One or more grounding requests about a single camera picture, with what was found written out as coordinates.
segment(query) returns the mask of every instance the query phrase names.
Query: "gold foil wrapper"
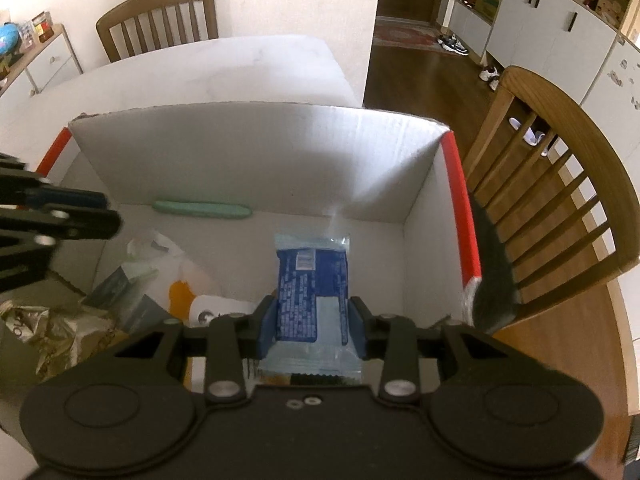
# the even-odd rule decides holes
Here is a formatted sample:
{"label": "gold foil wrapper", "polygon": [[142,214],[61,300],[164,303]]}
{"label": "gold foil wrapper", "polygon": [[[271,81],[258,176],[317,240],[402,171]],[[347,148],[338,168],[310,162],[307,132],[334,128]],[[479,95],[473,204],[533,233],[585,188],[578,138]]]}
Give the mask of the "gold foil wrapper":
{"label": "gold foil wrapper", "polygon": [[98,308],[66,308],[0,304],[4,320],[21,341],[38,349],[36,374],[49,379],[127,338],[110,314]]}

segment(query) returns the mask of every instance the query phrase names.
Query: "black handle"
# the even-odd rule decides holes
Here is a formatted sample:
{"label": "black handle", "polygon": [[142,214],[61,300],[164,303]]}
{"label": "black handle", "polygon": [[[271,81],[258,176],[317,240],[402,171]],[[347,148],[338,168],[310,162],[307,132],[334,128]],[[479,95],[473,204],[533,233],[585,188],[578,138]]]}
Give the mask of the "black handle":
{"label": "black handle", "polygon": [[571,20],[571,25],[569,25],[569,32],[574,30],[575,20],[578,19],[578,13],[574,12],[574,18]]}

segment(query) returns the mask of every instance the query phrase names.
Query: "red rug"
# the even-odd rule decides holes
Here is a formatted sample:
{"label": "red rug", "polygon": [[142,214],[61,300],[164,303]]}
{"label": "red rug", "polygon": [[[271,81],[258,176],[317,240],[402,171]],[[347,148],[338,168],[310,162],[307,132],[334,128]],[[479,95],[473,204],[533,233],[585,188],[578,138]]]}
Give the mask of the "red rug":
{"label": "red rug", "polygon": [[439,54],[452,54],[438,44],[440,29],[428,23],[407,23],[393,18],[376,18],[373,30],[373,45],[399,46],[417,50],[430,50]]}

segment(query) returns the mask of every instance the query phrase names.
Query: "chair seat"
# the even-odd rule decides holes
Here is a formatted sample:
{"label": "chair seat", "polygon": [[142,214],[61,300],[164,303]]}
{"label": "chair seat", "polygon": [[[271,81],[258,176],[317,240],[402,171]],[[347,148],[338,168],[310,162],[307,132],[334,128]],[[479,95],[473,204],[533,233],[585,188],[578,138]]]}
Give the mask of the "chair seat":
{"label": "chair seat", "polygon": [[482,281],[474,298],[474,326],[492,334],[515,319],[519,293],[511,263],[491,219],[472,194],[469,202],[482,267]]}

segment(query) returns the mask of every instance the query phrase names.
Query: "globe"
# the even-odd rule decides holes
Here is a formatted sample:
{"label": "globe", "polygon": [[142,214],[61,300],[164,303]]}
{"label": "globe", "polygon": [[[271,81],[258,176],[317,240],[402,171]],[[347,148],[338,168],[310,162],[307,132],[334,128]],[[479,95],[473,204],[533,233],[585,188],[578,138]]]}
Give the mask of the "globe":
{"label": "globe", "polygon": [[13,23],[5,23],[0,26],[0,56],[13,51],[20,41],[20,31]]}

